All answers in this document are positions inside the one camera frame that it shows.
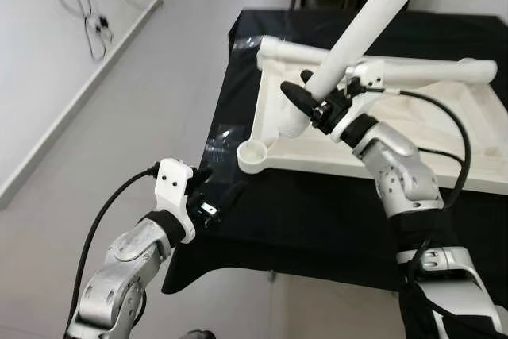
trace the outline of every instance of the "metal bracket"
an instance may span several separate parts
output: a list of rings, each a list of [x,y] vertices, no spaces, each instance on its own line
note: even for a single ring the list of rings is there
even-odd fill
[[[347,82],[352,78],[360,79],[360,85],[364,87],[383,89],[384,60],[369,60],[358,63],[353,67],[346,69],[346,88]],[[346,115],[335,126],[330,133],[332,141],[338,143],[341,141],[341,135],[346,128],[361,114],[367,113],[383,93],[363,93],[352,98],[352,106]]]
[[[414,144],[397,130],[379,122],[353,149],[375,180],[390,218],[396,214],[443,207],[436,176]]]
[[[133,327],[142,294],[143,291],[139,283],[133,283],[130,286],[125,293],[125,303],[122,303],[117,320],[111,328],[93,326],[82,321],[79,318],[79,310],[76,309],[67,329],[67,334],[70,337],[78,337],[79,339],[126,339]]]
[[[397,262],[399,264],[409,262],[415,253],[416,250],[400,252],[397,254]],[[466,248],[461,246],[448,246],[427,249],[423,256],[421,256],[421,267],[426,272],[464,270],[473,278],[478,287],[488,295],[487,289],[476,271],[469,251]]]
[[[117,260],[115,252],[115,247],[110,247],[104,266],[85,286],[79,301],[79,318],[93,326],[113,327],[127,290],[135,283],[144,290],[162,261],[155,243],[129,262]]]
[[[171,255],[171,245],[164,230],[152,220],[144,219],[117,238],[112,246],[117,260],[126,262],[135,260],[153,243],[157,243],[164,259]]]
[[[195,235],[196,230],[187,214],[187,181],[192,178],[192,168],[175,159],[160,161],[159,173],[156,181],[156,209],[168,210],[185,229],[185,238],[182,242],[188,244]]]

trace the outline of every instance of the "baseboard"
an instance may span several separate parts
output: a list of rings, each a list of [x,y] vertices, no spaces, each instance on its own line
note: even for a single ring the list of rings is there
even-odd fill
[[[60,135],[71,124],[76,114],[87,103],[90,96],[98,88],[102,80],[106,77],[110,69],[114,66],[121,54],[129,46],[133,38],[139,33],[146,21],[152,16],[153,12],[162,4],[162,0],[152,0],[147,9],[137,18],[131,29],[121,39],[119,44],[101,63],[95,73],[79,90],[78,94],[71,100],[65,110],[52,123],[48,131],[37,142],[35,147],[26,156],[23,162],[17,167],[16,171],[0,186],[0,210],[5,208],[13,199],[19,189],[25,184],[26,180],[32,174],[40,161],[58,140]]]

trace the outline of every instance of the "white plastic tray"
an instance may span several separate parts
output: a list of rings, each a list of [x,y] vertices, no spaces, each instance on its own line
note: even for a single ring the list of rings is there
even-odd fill
[[[426,64],[428,60],[385,58],[390,64]],[[303,69],[316,64],[285,63],[264,58],[260,91],[250,140],[238,149],[239,166],[247,173],[282,168],[324,174],[371,178],[344,143],[335,144],[309,127],[299,138],[280,137],[279,113],[286,97],[280,83],[302,84]],[[394,84],[385,83],[385,87]],[[450,107],[464,123],[472,146],[472,163],[464,189],[508,195],[508,113],[489,84],[454,82],[400,84],[395,87],[431,95]],[[430,104],[406,97],[386,97],[371,115],[407,135],[417,146],[463,154],[462,140],[453,122]],[[453,187],[459,165],[449,158],[421,154],[435,171],[441,187]]]

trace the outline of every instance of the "black cloth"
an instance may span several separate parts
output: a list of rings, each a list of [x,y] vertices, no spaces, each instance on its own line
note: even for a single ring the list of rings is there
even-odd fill
[[[340,10],[242,11],[229,34],[229,65],[202,165],[213,162],[210,146],[226,129],[237,142],[250,135],[261,73],[257,47],[246,48],[256,38],[245,39],[269,34],[331,48],[353,17]],[[492,87],[508,103],[507,33],[496,17],[400,13],[368,54],[495,60],[499,71]],[[236,181],[247,180],[248,187],[216,231],[199,229],[194,241],[177,247],[163,292],[177,292],[224,267],[398,288],[394,241],[371,180],[275,169],[246,175],[237,168],[234,149],[231,144],[221,152],[221,179],[212,178],[203,191],[213,201]],[[442,192],[446,198],[448,190]],[[465,191],[453,224],[493,300],[508,306],[508,198]]]

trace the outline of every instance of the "black connector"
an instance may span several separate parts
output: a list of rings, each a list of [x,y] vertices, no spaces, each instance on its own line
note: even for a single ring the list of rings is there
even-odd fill
[[[108,22],[108,19],[104,15],[99,15],[98,22],[100,23],[101,27],[103,27],[103,28],[110,27],[110,23]]]
[[[159,174],[159,167],[160,167],[160,162],[155,162],[153,164],[153,166],[151,166],[150,168],[148,168],[146,170],[147,175],[157,179],[157,176]]]
[[[302,73],[304,82],[310,77],[308,71]],[[320,129],[324,134],[330,134],[335,126],[348,113],[352,106],[352,99],[358,94],[365,93],[367,88],[360,84],[358,77],[348,81],[347,87],[333,91],[320,104],[312,94],[295,83],[283,82],[281,91],[288,99],[310,118],[312,126]]]

